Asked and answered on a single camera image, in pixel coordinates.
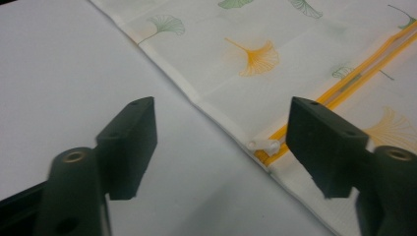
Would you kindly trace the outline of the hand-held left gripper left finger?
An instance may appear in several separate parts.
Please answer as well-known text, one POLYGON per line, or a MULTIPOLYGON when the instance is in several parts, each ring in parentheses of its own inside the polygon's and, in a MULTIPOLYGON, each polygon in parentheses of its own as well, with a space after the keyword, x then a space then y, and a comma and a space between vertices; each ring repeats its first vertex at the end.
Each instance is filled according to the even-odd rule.
POLYGON ((111 236, 107 202, 138 192, 156 148, 154 98, 128 103, 96 137, 96 147, 57 155, 42 191, 33 236, 111 236))

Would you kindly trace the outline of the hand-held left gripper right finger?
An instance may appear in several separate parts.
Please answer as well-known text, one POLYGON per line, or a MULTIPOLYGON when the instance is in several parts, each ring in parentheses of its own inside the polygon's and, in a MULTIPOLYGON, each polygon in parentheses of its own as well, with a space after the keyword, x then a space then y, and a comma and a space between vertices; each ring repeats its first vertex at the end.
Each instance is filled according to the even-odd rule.
POLYGON ((320 103, 293 97, 286 144, 327 199, 358 191, 362 236, 417 236, 417 155, 367 150, 369 136, 320 103))

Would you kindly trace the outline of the white leaf-print zipper bag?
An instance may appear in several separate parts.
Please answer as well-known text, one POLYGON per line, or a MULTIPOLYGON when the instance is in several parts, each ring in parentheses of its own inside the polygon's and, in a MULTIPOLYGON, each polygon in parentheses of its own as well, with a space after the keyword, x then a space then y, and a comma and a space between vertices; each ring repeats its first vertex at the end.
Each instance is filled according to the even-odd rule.
POLYGON ((338 236, 360 235, 354 202, 326 199, 288 150, 292 98, 417 153, 417 0, 90 2, 338 236))

